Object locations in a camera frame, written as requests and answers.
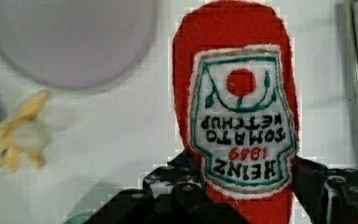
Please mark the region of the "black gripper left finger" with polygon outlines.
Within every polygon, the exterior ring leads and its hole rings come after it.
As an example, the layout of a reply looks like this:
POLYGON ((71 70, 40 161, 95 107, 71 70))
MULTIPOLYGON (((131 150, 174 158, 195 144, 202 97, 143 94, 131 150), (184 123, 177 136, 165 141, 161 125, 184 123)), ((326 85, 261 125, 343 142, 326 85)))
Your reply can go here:
POLYGON ((228 203, 206 193, 200 168, 183 152, 148 174, 139 189, 124 189, 84 224, 249 224, 228 203))

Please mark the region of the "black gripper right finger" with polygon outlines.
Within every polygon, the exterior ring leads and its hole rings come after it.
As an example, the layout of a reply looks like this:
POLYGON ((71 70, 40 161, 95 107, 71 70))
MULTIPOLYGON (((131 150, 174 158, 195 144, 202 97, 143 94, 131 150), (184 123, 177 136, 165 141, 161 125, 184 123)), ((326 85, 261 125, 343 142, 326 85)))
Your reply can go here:
POLYGON ((358 170, 295 156, 292 190, 312 224, 358 224, 358 170))

